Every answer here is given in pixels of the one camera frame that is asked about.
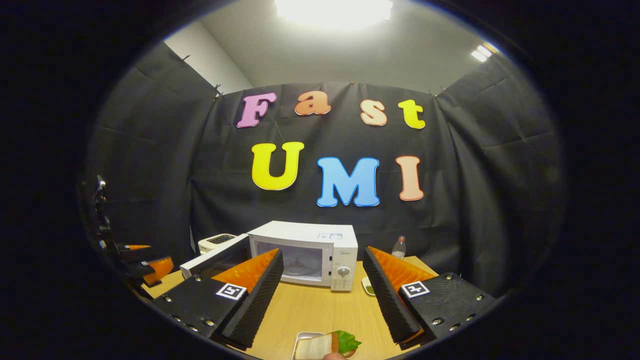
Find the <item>black curtain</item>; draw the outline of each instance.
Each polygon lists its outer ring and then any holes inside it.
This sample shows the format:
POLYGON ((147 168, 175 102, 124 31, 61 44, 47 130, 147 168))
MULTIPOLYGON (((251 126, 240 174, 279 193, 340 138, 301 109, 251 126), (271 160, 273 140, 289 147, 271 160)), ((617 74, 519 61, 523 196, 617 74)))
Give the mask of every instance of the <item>black curtain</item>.
POLYGON ((160 44, 128 72, 93 129, 87 180, 109 182, 107 208, 118 239, 148 243, 179 265, 195 241, 240 234, 271 220, 353 225, 360 252, 390 251, 406 236, 408 256, 456 272, 494 296, 515 285, 556 237, 564 206, 559 143, 542 96, 496 54, 437 96, 351 83, 265 86, 224 95, 160 44), (322 90, 332 109, 299 116, 303 92, 322 90), (249 95, 278 99, 256 127, 237 128, 249 95), (360 102, 381 101, 386 125, 364 124, 360 102), (423 129, 404 122, 398 103, 423 107, 423 129), (296 182, 282 191, 252 181, 257 143, 274 143, 271 174, 284 171, 284 142, 305 144, 296 182), (399 198, 395 158, 420 158, 423 199, 399 198), (320 208, 317 160, 335 156, 350 173, 360 158, 380 161, 380 204, 320 208))

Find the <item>microwave control panel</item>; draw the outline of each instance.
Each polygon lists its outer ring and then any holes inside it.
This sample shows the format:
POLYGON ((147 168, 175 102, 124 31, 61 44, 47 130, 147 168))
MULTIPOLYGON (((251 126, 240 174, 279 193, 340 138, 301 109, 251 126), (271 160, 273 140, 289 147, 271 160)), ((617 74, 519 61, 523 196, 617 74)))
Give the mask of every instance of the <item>microwave control panel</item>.
POLYGON ((358 249, 333 248, 331 290, 351 291, 358 249))

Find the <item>microwave knob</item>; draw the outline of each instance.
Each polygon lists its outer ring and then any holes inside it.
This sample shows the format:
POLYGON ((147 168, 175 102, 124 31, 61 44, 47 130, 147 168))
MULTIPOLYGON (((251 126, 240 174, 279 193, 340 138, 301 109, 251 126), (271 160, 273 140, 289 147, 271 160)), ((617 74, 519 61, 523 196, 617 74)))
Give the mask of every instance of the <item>microwave knob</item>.
POLYGON ((340 276, 347 276, 349 275, 349 272, 350 272, 350 269, 346 266, 338 268, 338 275, 340 276))

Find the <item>bread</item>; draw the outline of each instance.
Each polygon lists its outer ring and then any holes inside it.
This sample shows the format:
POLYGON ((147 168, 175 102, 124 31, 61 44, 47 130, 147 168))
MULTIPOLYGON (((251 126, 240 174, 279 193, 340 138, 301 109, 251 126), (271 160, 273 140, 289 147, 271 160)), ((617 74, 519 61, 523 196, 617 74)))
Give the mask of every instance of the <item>bread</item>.
POLYGON ((338 334, 331 332, 315 338, 298 340, 293 358, 295 360, 322 360, 326 354, 338 352, 338 349, 338 334))

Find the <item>lettuce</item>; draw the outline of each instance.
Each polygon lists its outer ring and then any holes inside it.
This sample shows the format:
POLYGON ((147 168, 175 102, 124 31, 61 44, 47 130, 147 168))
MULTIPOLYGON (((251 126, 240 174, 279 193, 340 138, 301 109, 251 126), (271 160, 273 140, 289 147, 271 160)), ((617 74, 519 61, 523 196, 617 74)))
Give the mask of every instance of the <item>lettuce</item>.
POLYGON ((344 355, 349 351, 356 350, 358 345, 362 344, 360 341, 356 340, 355 335, 351 335, 350 333, 342 330, 336 331, 338 334, 338 351, 340 354, 344 355))

